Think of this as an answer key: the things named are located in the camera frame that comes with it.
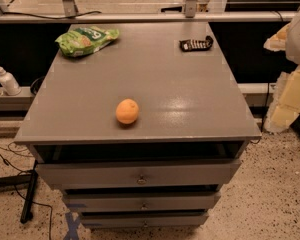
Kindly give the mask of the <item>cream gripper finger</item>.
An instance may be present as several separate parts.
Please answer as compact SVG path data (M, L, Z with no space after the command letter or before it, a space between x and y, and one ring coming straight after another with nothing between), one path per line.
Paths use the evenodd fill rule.
M263 47L269 51L284 51L286 48L287 31L290 24L283 26L276 34L268 38Z
M288 129L299 115L300 65L291 73L282 72L277 79L264 129L271 133L280 133Z

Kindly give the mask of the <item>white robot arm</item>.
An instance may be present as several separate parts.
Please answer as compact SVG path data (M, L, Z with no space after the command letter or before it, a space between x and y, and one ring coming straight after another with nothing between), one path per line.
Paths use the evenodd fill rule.
M297 65L291 73L280 74L266 114L265 130L279 133L300 115L300 8L290 23L266 40L264 48L284 51L286 58Z

